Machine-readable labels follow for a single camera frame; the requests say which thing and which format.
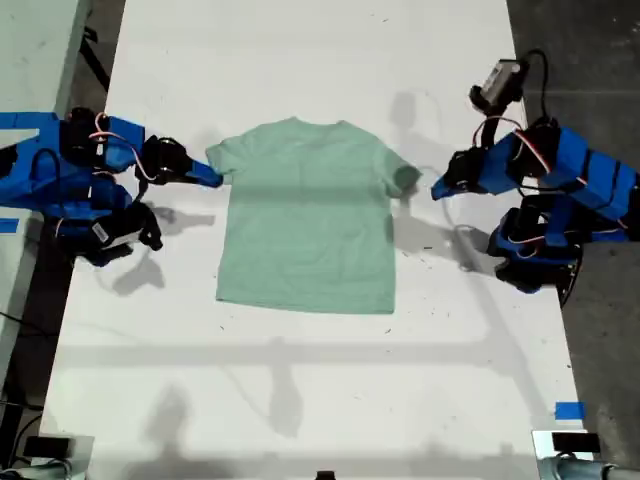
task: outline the black cable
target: black cable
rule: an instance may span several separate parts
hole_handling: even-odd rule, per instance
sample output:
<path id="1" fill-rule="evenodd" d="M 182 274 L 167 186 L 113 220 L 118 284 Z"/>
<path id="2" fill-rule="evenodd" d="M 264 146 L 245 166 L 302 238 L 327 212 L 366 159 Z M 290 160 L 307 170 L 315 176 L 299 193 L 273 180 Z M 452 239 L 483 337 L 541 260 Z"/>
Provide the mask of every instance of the black cable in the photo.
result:
<path id="1" fill-rule="evenodd" d="M 22 462 L 25 465 L 27 465 L 28 467 L 31 466 L 31 462 L 29 461 L 29 459 L 24 458 L 24 457 L 16 457 L 16 459 L 13 461 L 13 463 L 11 465 L 9 465 L 9 468 L 12 468 L 17 462 Z"/>
<path id="2" fill-rule="evenodd" d="M 29 429 L 31 425 L 36 423 L 41 418 L 42 418 L 42 414 L 36 417 L 33 417 L 31 420 L 27 422 L 27 424 L 24 427 L 22 427 L 22 430 L 20 430 L 20 433 L 18 433 L 18 435 L 16 436 L 16 440 L 13 444 L 13 449 L 11 450 L 11 456 L 9 457 L 9 465 L 13 465 L 14 462 L 16 461 L 16 458 L 17 458 L 16 453 L 18 451 L 18 445 L 20 445 L 20 440 L 22 439 L 22 436 L 26 433 L 26 431 Z"/>
<path id="3" fill-rule="evenodd" d="M 560 299 L 560 308 L 564 308 L 564 306 L 567 303 L 567 300 L 569 300 L 569 297 L 573 293 L 573 287 L 575 287 L 576 285 L 576 281 L 578 280 L 578 274 L 580 273 L 581 268 L 582 268 L 582 254 L 580 254 L 580 257 L 576 262 L 576 269 L 573 272 L 571 283 L 569 284 L 569 287 L 567 288 L 567 291 L 565 292 L 564 296 Z"/>
<path id="4" fill-rule="evenodd" d="M 50 340 L 52 338 L 58 338 L 59 335 L 53 333 L 21 333 L 18 335 L 20 338 L 44 338 Z"/>
<path id="5" fill-rule="evenodd" d="M 138 181 L 138 195 L 136 195 L 136 198 L 133 201 L 139 202 L 142 200 L 142 197 L 147 193 L 147 190 L 149 190 L 149 182 L 146 179 L 140 179 L 140 181 Z"/>
<path id="6" fill-rule="evenodd" d="M 525 58 L 537 56 L 542 60 L 542 90 L 540 91 L 540 109 L 542 116 L 549 118 L 547 113 L 547 84 L 549 83 L 549 59 L 539 48 L 533 48 L 524 54 Z"/>
<path id="7" fill-rule="evenodd" d="M 97 36 L 94 38 L 86 35 L 85 33 L 85 36 L 82 38 L 82 41 L 80 42 L 80 54 L 84 57 L 84 60 L 87 62 L 87 65 L 95 75 L 100 85 L 102 85 L 102 88 L 104 88 L 104 91 L 108 92 L 109 84 L 111 83 L 109 74 L 104 69 L 104 67 L 100 63 L 100 60 L 98 60 L 98 57 L 96 56 L 95 52 L 91 48 L 91 45 L 89 45 L 89 42 L 87 41 L 87 39 L 89 39 L 89 40 L 93 40 L 94 42 L 97 42 L 98 41 Z"/>
<path id="8" fill-rule="evenodd" d="M 24 410 L 32 410 L 34 412 L 41 412 L 44 410 L 44 407 L 41 407 L 40 405 L 31 405 L 29 403 L 8 402 L 6 400 L 0 400 L 0 405 L 9 405 L 10 407 L 20 407 Z"/>
<path id="9" fill-rule="evenodd" d="M 28 322 L 26 320 L 22 320 L 21 318 L 14 317 L 13 315 L 9 315 L 8 313 L 5 313 L 5 312 L 0 312 L 0 315 L 2 315 L 5 318 L 8 318 L 9 320 L 11 320 L 13 322 L 19 323 L 20 325 L 24 325 L 25 327 L 33 328 L 34 330 L 36 330 L 43 337 L 57 337 L 57 335 L 55 333 L 48 333 L 45 330 L 43 330 L 42 328 L 40 328 L 38 325 L 36 325 L 35 323 L 31 323 L 31 322 Z"/>

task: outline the t-shirt sleeve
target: t-shirt sleeve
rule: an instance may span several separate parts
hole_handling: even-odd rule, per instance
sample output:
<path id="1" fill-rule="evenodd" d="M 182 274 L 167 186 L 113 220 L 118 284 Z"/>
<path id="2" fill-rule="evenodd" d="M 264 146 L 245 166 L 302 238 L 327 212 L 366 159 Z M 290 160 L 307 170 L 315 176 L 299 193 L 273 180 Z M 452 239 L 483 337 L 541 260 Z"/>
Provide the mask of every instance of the t-shirt sleeve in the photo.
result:
<path id="1" fill-rule="evenodd" d="M 217 145 L 206 149 L 209 165 L 221 175 L 229 175 L 242 171 L 250 161 L 249 149 L 251 132 L 229 137 Z"/>
<path id="2" fill-rule="evenodd" d="M 420 178 L 420 171 L 416 167 L 386 146 L 381 146 L 376 160 L 378 175 L 390 197 L 402 197 L 415 187 Z"/>

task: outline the blue tape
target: blue tape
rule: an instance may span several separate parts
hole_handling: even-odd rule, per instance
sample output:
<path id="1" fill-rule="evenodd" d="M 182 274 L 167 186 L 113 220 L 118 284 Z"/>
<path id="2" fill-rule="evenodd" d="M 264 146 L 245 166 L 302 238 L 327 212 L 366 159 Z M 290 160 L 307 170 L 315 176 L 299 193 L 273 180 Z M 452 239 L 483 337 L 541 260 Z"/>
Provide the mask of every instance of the blue tape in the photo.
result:
<path id="1" fill-rule="evenodd" d="M 18 222 L 17 218 L 0 218 L 0 233 L 16 233 Z"/>
<path id="2" fill-rule="evenodd" d="M 556 420 L 583 420 L 584 403 L 556 402 Z"/>

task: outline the t-shirt hem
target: t-shirt hem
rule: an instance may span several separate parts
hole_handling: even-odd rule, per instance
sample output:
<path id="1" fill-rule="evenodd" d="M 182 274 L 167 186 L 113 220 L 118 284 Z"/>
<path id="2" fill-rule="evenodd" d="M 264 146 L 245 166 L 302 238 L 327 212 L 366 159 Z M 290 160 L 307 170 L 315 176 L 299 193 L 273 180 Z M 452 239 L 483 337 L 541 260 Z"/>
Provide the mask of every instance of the t-shirt hem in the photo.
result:
<path id="1" fill-rule="evenodd" d="M 357 303 L 359 300 L 352 298 L 347 299 L 331 299 L 331 304 L 327 305 L 318 302 L 296 303 L 290 300 L 264 298 L 256 295 L 247 294 L 245 292 L 235 292 L 226 290 L 218 291 L 216 300 L 220 302 L 237 303 L 241 305 L 250 305 L 254 307 L 272 308 L 275 310 L 290 310 L 306 313 L 335 313 L 335 314 L 352 314 L 352 315 L 371 315 L 371 314 L 392 314 L 395 310 L 395 299 L 382 299 L 376 304 L 362 305 Z"/>

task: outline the white wire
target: white wire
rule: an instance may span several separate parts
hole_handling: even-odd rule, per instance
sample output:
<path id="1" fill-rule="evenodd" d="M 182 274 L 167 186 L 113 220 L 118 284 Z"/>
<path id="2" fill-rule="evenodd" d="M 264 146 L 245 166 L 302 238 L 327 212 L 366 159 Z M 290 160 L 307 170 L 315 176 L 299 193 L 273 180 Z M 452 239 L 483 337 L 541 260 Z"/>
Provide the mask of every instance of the white wire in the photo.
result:
<path id="1" fill-rule="evenodd" d="M 619 228 L 611 228 L 609 230 L 597 230 L 591 233 L 614 233 L 619 230 L 620 230 Z M 566 235 L 567 233 L 577 233 L 578 231 L 579 230 L 565 230 L 563 233 Z M 533 243 L 533 242 L 538 242 L 540 240 L 544 240 L 544 235 L 540 235 L 538 237 L 533 237 L 533 238 L 527 238 L 525 240 L 513 240 L 511 237 L 507 237 L 507 240 L 509 240 L 509 242 L 513 243 L 514 245 L 522 245 L 526 243 Z"/>
<path id="2" fill-rule="evenodd" d="M 142 176 L 144 178 L 146 178 L 147 180 L 149 180 L 150 182 L 155 180 L 157 175 L 150 177 L 149 175 L 147 175 L 147 172 L 145 171 L 144 167 L 142 166 L 142 162 L 140 161 L 140 157 L 138 156 L 138 152 L 135 149 L 135 147 L 133 145 L 131 145 L 131 142 L 129 140 L 127 140 L 126 138 L 124 138 L 121 135 L 118 135 L 117 133 L 113 133 L 113 132 L 107 132 L 102 130 L 102 127 L 100 127 L 100 119 L 106 117 L 107 114 L 104 112 L 100 112 L 96 115 L 96 119 L 95 119 L 95 125 L 96 125 L 96 130 L 97 132 L 92 133 L 91 135 L 89 135 L 89 138 L 97 138 L 99 140 L 102 140 L 103 137 L 113 137 L 113 138 L 117 138 L 118 140 L 123 141 L 124 143 L 126 143 L 129 148 L 131 149 L 131 151 L 133 152 L 133 156 L 136 159 L 136 164 L 138 165 L 138 168 L 140 169 L 140 172 L 142 172 Z"/>
<path id="3" fill-rule="evenodd" d="M 536 150 L 536 148 L 531 144 L 531 142 L 527 140 L 527 138 L 524 136 L 522 131 L 514 130 L 513 134 L 516 137 L 518 137 L 520 141 L 524 143 L 527 146 L 527 148 L 529 148 L 529 150 L 531 150 L 531 153 L 533 153 L 533 156 L 536 157 L 536 159 L 540 162 L 540 164 L 544 168 L 544 171 L 546 173 L 551 173 L 551 167 L 549 166 L 549 163 L 542 157 L 542 155 L 538 152 L 538 150 Z"/>
<path id="4" fill-rule="evenodd" d="M 531 253 L 531 255 L 527 255 L 527 256 L 520 255 L 520 252 L 516 252 L 516 254 L 517 254 L 520 258 L 523 258 L 523 259 L 527 259 L 527 258 L 534 257 L 537 253 L 538 253 L 538 248 L 537 248 L 537 247 L 533 250 L 533 252 Z"/>
<path id="5" fill-rule="evenodd" d="M 484 127 L 485 123 L 487 123 L 489 120 L 503 120 L 505 122 L 509 122 L 514 124 L 516 127 L 518 127 L 520 130 L 523 130 L 522 125 L 516 121 L 513 120 L 512 118 L 507 118 L 507 117 L 502 117 L 500 115 L 492 115 L 490 117 L 485 118 L 480 125 L 478 125 L 478 128 L 476 128 L 476 131 L 473 132 L 473 145 L 476 146 L 477 145 L 477 139 L 478 139 L 478 133 L 480 133 L 480 129 Z"/>
<path id="6" fill-rule="evenodd" d="M 93 172 L 91 175 L 107 175 L 107 176 L 113 178 L 114 180 L 116 179 L 116 176 L 113 173 L 107 172 L 106 170 L 100 170 L 100 171 L 97 171 L 97 172 Z"/>
<path id="7" fill-rule="evenodd" d="M 516 156 L 513 157 L 513 159 L 511 160 L 512 162 L 515 162 L 517 159 L 520 158 L 523 148 L 524 148 L 524 143 L 520 142 L 520 148 L 518 149 L 518 153 L 516 154 Z"/>

